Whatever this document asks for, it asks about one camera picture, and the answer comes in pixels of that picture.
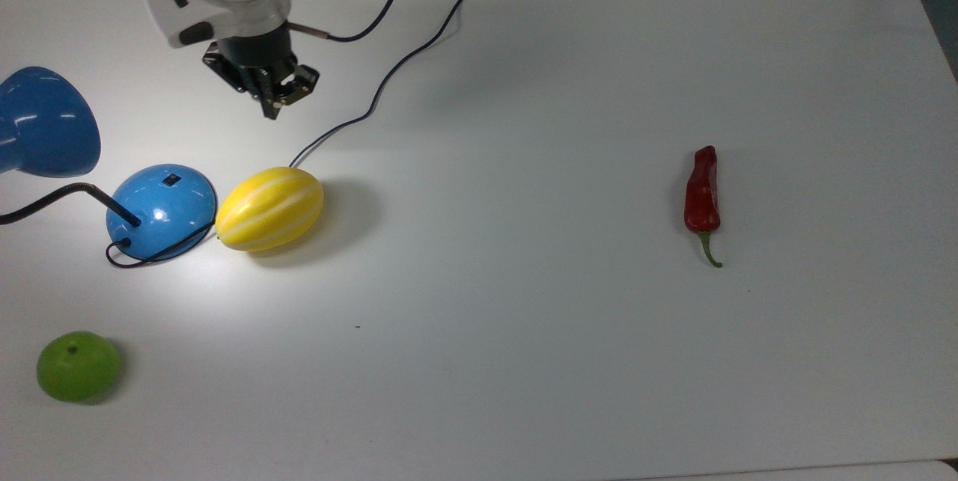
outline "green apple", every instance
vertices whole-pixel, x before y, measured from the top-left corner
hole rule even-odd
[[[105,338],[73,331],[55,338],[40,353],[37,382],[63,402],[84,402],[105,395],[120,375],[120,355]]]

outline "power cord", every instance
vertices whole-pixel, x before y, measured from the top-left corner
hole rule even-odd
[[[155,254],[146,257],[146,259],[137,260],[137,262],[130,263],[130,264],[118,263],[116,259],[113,259],[113,256],[110,256],[110,249],[113,249],[114,247],[120,247],[120,248],[129,247],[130,245],[129,238],[120,239],[106,246],[106,252],[105,252],[106,259],[109,260],[109,262],[113,264],[113,266],[116,266],[118,269],[137,269],[138,267],[146,266],[147,264],[150,264],[150,263],[156,263],[156,262],[159,262],[159,260],[163,260],[163,256],[165,254],[179,249],[180,247],[185,245],[185,243],[189,242],[189,240],[194,239],[196,236],[201,235],[201,233],[205,233],[206,231],[208,231],[210,227],[212,227],[214,224],[216,224],[216,221],[210,221],[209,223],[206,223],[205,225],[199,227],[195,231],[188,233],[188,235],[185,235],[184,238],[179,239],[178,242],[171,243],[171,245],[168,245],[167,247],[160,249]]]
[[[382,21],[383,17],[386,17],[387,11],[393,6],[394,0],[386,0],[386,4],[382,7],[382,10],[379,11],[379,15],[376,15],[376,19],[373,19],[373,22],[366,27],[366,30],[359,32],[359,34],[354,34],[352,37],[338,37],[337,35],[330,34],[327,31],[321,31],[318,28],[307,27],[306,25],[300,25],[298,23],[288,23],[291,31],[302,32],[303,34],[309,34],[312,37],[318,37],[321,39],[328,39],[332,41],[338,41],[341,43],[349,43],[350,41],[357,41],[369,35],[373,31],[373,28],[376,28],[379,25],[379,22]]]
[[[307,146],[302,148],[302,150],[300,150],[300,153],[296,154],[296,157],[294,157],[293,160],[290,161],[290,167],[298,167],[300,163],[302,163],[302,160],[305,160],[305,158],[307,158],[308,155],[312,153],[312,151],[316,150],[316,148],[318,148],[322,143],[325,143],[326,139],[329,139],[329,137],[332,137],[333,135],[335,135],[335,133],[338,132],[340,129],[345,129],[345,127],[352,126],[354,123],[362,122],[363,120],[366,120],[367,117],[370,117],[373,114],[373,111],[376,110],[376,105],[377,103],[379,103],[379,98],[382,96],[383,90],[386,89],[386,83],[389,82],[389,79],[392,79],[392,76],[396,74],[396,72],[401,67],[403,67],[403,65],[406,62],[408,62],[410,58],[413,58],[413,56],[420,54],[420,52],[425,51],[425,49],[428,49],[429,46],[436,43],[436,40],[438,40],[439,37],[442,36],[442,32],[445,31],[445,27],[448,27],[449,21],[451,21],[452,17],[456,14],[456,10],[459,10],[459,6],[462,6],[463,1],[464,0],[457,0],[456,4],[453,4],[452,10],[449,11],[449,14],[446,15],[445,17],[445,21],[442,22],[442,27],[439,28],[439,30],[435,33],[435,35],[433,35],[433,37],[429,38],[429,41],[422,44],[420,47],[415,49],[415,51],[410,52],[410,54],[403,56],[403,59],[400,59],[400,61],[398,61],[396,65],[394,65],[393,68],[390,69],[389,72],[387,72],[386,76],[384,76],[384,78],[382,79],[382,82],[379,83],[379,87],[377,87],[376,93],[373,94],[373,100],[369,105],[369,109],[367,109],[366,112],[362,114],[362,116],[355,117],[355,119],[347,120],[344,123],[340,123],[339,126],[332,127],[332,129],[330,129],[329,131],[326,131],[326,133],[323,133],[321,136],[317,137],[311,143],[307,144]]]

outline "cable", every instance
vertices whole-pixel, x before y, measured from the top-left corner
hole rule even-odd
[[[307,156],[312,153],[312,150],[316,150],[316,147],[319,147],[322,143],[324,143],[324,141],[326,141],[326,139],[329,139],[329,137],[332,137],[333,135],[335,135],[335,133],[338,132],[340,129],[344,129],[344,127],[352,126],[354,123],[362,122],[363,120],[366,120],[367,117],[370,117],[370,115],[373,114],[373,111],[376,110],[376,104],[379,103],[379,97],[382,96],[383,89],[386,89],[386,83],[389,82],[389,79],[392,78],[392,76],[396,74],[396,72],[401,67],[403,67],[403,65],[406,62],[408,62],[410,58],[413,58],[413,56],[416,56],[420,54],[420,52],[425,51],[425,49],[428,49],[429,46],[434,44],[436,40],[438,40],[439,37],[441,37],[442,32],[445,31],[446,25],[448,25],[449,21],[452,20],[452,17],[456,14],[456,10],[459,10],[459,6],[461,6],[463,1],[464,0],[457,0],[456,4],[453,4],[452,10],[449,11],[449,14],[446,15],[445,17],[445,21],[442,22],[442,27],[439,28],[439,31],[437,31],[436,34],[433,35],[433,37],[429,38],[429,41],[422,44],[420,47],[415,49],[415,51],[410,52],[409,55],[403,56],[403,59],[401,59],[401,61],[398,61],[396,65],[394,65],[393,68],[389,70],[389,73],[387,73],[386,76],[384,76],[384,78],[382,79],[382,82],[379,83],[379,88],[376,89],[376,93],[373,95],[373,102],[370,103],[369,109],[367,109],[366,112],[362,114],[362,116],[355,117],[355,119],[348,120],[348,122],[340,123],[339,126],[333,127],[333,129],[326,131],[326,133],[323,133],[321,136],[317,137],[314,141],[307,144],[307,146],[302,148],[302,150],[300,150],[300,153],[296,154],[296,157],[294,157],[293,160],[290,162],[290,167],[298,166],[298,164],[300,164],[302,160],[307,158]]]
[[[51,192],[51,194],[38,198],[33,203],[18,209],[16,212],[0,215],[0,225],[9,225],[10,223],[15,223],[17,221],[21,221],[21,219],[28,218],[30,215],[37,214],[37,212],[39,212],[41,209],[44,209],[47,206],[50,206],[52,203],[57,202],[59,199],[66,197],[66,195],[75,194],[75,192],[87,192],[87,194],[97,199],[107,208],[112,209],[116,215],[119,215],[127,223],[133,225],[134,227],[140,226],[140,218],[137,218],[136,215],[133,215],[129,209],[123,208],[119,202],[110,198],[108,194],[103,192],[103,190],[100,190],[100,188],[97,186],[94,186],[93,184],[87,184],[85,182],[76,182],[75,184],[65,185],[62,188]]]
[[[216,224],[216,221],[210,221],[209,223],[206,223],[205,225],[199,227],[195,231],[188,233],[188,235],[185,236],[185,238],[182,238],[181,240],[179,240],[179,242],[175,242],[173,245],[169,245],[161,249],[157,253],[150,255],[149,257],[146,257],[146,259],[137,260],[137,262],[134,262],[131,264],[118,263],[116,262],[116,260],[113,260],[113,257],[110,256],[110,249],[113,249],[114,247],[129,247],[130,245],[129,238],[120,239],[119,242],[113,242],[113,243],[110,243],[110,245],[106,246],[106,259],[109,260],[109,262],[113,264],[113,266],[116,266],[118,269],[137,269],[140,266],[146,266],[148,263],[157,262],[157,260],[160,260],[161,257],[163,257],[165,254],[179,249],[180,247],[185,245],[186,242],[189,242],[189,240],[194,239],[195,236],[198,235],[199,233],[204,233],[205,231],[209,230],[210,227],[212,227],[214,224]]]
[[[318,37],[322,39],[329,39],[332,41],[338,41],[341,43],[348,43],[350,41],[357,41],[369,35],[373,31],[373,28],[376,28],[379,25],[379,22],[382,21],[383,17],[386,17],[387,11],[393,6],[394,0],[386,0],[386,4],[382,7],[382,10],[379,11],[379,15],[376,15],[376,19],[373,19],[373,22],[366,27],[366,30],[359,32],[359,34],[354,34],[352,37],[338,37],[337,35],[330,34],[326,31],[321,31],[318,28],[307,27],[306,25],[300,25],[297,23],[288,23],[291,31],[302,32],[303,34],[309,34],[312,37]]]

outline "yellow melon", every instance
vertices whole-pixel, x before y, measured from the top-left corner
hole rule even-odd
[[[292,167],[267,168],[239,184],[216,213],[216,233],[230,249],[263,251],[299,238],[323,211],[323,186]]]

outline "chili pepper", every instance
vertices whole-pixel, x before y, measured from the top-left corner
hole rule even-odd
[[[719,198],[716,194],[716,164],[719,157],[715,147],[705,147],[695,153],[695,167],[685,185],[685,226],[698,234],[705,257],[717,269],[721,263],[712,258],[709,239],[721,224]]]

